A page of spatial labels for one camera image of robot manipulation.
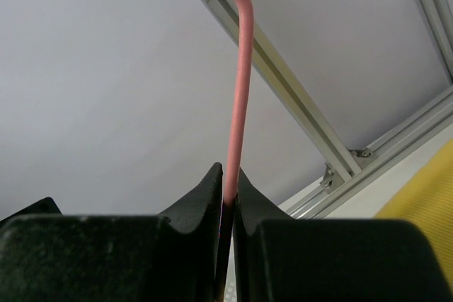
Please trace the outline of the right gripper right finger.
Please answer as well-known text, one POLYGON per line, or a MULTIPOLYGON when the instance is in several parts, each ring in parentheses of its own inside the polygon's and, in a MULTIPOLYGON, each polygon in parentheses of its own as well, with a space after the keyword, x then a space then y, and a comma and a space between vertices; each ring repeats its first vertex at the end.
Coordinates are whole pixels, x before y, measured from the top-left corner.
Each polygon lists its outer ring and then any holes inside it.
POLYGON ((239 301, 451 301, 422 231, 395 219, 294 219, 239 176, 239 301))

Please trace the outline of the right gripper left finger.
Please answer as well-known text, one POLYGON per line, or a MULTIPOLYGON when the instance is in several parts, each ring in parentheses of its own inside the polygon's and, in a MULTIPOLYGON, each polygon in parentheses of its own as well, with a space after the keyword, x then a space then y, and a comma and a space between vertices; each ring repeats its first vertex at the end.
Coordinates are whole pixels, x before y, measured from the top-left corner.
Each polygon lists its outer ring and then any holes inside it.
POLYGON ((222 166, 156 215, 64 215, 46 197, 1 221, 2 301, 213 301, 222 166))

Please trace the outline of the yellow trousers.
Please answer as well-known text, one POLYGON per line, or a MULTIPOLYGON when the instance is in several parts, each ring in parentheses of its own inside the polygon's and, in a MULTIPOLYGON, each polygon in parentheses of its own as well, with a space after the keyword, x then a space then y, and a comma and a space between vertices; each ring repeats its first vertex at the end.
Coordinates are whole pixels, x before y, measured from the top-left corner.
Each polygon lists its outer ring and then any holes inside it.
POLYGON ((448 141, 375 215, 416 225, 452 286, 452 141, 448 141))

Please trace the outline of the pink hanger of yellow trousers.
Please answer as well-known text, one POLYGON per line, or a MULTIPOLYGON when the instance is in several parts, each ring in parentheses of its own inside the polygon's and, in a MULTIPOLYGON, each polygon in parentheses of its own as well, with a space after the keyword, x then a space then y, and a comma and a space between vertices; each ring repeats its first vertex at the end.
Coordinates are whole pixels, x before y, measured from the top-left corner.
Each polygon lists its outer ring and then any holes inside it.
POLYGON ((254 12, 251 0, 234 0, 239 13, 239 44, 231 131, 226 162, 223 201, 228 207, 234 203, 241 162, 243 136, 251 80, 254 12))

